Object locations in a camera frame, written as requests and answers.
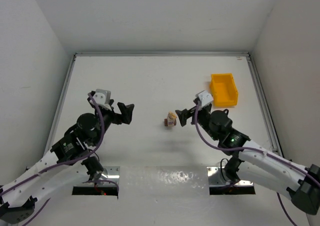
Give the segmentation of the patterned small wood block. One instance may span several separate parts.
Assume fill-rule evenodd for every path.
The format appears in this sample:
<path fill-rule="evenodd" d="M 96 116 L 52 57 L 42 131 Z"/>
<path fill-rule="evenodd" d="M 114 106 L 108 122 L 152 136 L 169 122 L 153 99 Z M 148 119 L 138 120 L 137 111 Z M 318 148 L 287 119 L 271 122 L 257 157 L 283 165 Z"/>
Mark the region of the patterned small wood block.
<path fill-rule="evenodd" d="M 169 111 L 167 117 L 172 120 L 175 120 L 177 118 L 177 115 L 174 112 Z"/>

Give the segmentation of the light wood cube block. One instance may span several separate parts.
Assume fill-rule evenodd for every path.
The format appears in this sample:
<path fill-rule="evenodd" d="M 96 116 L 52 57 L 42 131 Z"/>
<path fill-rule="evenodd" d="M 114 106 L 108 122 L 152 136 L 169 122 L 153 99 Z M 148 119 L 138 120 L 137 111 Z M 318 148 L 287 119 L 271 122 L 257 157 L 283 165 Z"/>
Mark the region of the light wood cube block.
<path fill-rule="evenodd" d="M 175 123 L 175 121 L 176 121 L 175 119 L 172 120 L 172 119 L 170 119 L 170 118 L 168 118 L 168 117 L 167 117 L 166 119 L 167 119 L 167 123 Z"/>

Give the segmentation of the dark brown wood block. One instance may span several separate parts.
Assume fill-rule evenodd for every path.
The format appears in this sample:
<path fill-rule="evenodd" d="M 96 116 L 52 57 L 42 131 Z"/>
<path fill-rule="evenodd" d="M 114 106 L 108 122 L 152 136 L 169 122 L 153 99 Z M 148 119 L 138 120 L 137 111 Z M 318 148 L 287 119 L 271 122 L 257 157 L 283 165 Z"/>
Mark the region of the dark brown wood block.
<path fill-rule="evenodd" d="M 167 119 L 166 118 L 164 119 L 164 126 L 168 127 L 168 123 L 167 123 Z"/>

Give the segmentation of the yellow plastic bin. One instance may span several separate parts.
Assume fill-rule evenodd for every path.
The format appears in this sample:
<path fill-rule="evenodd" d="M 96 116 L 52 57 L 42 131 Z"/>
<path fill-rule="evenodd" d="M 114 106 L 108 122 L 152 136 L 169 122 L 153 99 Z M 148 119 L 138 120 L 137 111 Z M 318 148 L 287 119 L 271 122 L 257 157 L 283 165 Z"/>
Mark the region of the yellow plastic bin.
<path fill-rule="evenodd" d="M 230 108 L 238 104 L 238 90 L 231 73 L 211 74 L 209 88 L 215 108 Z"/>

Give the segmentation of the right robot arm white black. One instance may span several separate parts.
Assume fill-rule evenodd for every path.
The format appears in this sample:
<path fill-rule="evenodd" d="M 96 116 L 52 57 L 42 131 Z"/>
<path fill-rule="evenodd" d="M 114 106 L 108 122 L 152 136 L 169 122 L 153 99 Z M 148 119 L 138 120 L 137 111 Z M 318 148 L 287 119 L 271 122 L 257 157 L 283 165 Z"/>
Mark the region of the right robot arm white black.
<path fill-rule="evenodd" d="M 224 171 L 231 181 L 251 181 L 287 199 L 299 210 L 315 216 L 320 208 L 320 168 L 304 166 L 263 148 L 249 136 L 233 128 L 229 110 L 211 110 L 212 103 L 202 106 L 199 99 L 191 109 L 176 110 L 182 127 L 188 119 L 196 129 L 203 129 L 216 146 L 207 145 L 230 156 Z"/>

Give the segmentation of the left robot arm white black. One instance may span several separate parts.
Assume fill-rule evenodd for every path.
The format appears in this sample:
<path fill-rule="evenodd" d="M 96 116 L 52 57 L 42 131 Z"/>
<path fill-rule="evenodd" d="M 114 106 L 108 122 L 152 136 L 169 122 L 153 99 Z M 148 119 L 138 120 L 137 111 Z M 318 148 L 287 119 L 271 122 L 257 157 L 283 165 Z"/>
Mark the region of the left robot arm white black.
<path fill-rule="evenodd" d="M 113 100 L 93 96 L 88 102 L 94 113 L 83 113 L 64 136 L 44 156 L 21 176 L 0 189 L 0 219 L 15 225 L 31 222 L 36 204 L 48 201 L 62 188 L 73 188 L 81 183 L 97 184 L 104 167 L 95 156 L 111 124 L 129 125 L 134 104 L 118 102 L 119 113 L 114 111 Z"/>

